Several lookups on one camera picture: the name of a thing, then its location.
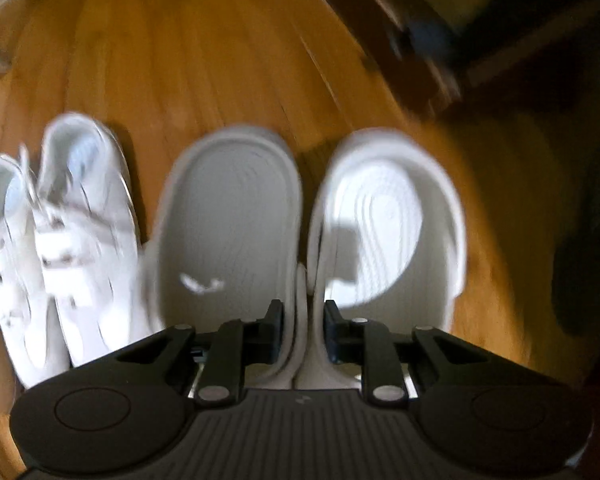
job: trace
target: hardwood floor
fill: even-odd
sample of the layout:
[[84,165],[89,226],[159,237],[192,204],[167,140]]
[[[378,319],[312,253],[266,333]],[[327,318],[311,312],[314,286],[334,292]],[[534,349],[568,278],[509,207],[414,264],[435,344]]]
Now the hardwood floor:
[[[288,142],[305,219],[340,139],[369,126],[405,131],[444,165],[466,211],[468,281],[454,333],[574,384],[596,356],[599,334],[570,338],[558,327],[550,281],[600,139],[598,92],[564,113],[421,123],[365,68],[324,0],[11,0],[0,44],[13,58],[0,79],[0,152],[16,155],[24,142],[37,153],[63,110],[112,125],[145,238],[173,161],[224,124],[261,124]],[[21,469],[0,415],[0,471]]]

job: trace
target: sneaker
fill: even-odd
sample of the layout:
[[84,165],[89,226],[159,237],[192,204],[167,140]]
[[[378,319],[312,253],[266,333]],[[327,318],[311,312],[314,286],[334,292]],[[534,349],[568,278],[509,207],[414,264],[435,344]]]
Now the sneaker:
[[19,164],[0,155],[0,329],[16,374],[30,388],[68,370],[69,356],[36,253],[23,158]]
[[103,124],[75,113],[49,124],[34,206],[36,248],[75,366],[132,342],[138,224],[129,189],[122,150]]

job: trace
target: slipper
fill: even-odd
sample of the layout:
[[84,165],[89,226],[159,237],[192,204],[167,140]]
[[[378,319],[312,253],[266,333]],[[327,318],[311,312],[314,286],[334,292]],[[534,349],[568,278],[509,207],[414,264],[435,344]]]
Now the slipper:
[[357,388],[359,367],[329,362],[324,302],[393,333],[448,332],[464,289],[466,228],[443,168],[397,130],[352,134],[334,154],[309,227],[307,288],[314,322],[299,389]]
[[306,346],[306,336],[292,344],[294,330],[307,330],[306,295],[298,302],[295,296],[305,280],[298,266],[301,211],[298,170],[276,134],[231,126],[185,150],[162,191],[139,269],[149,332],[176,324],[214,332],[232,319],[262,318],[271,300],[281,300],[279,358],[269,367],[252,365],[257,370],[247,370],[246,383],[289,388]]

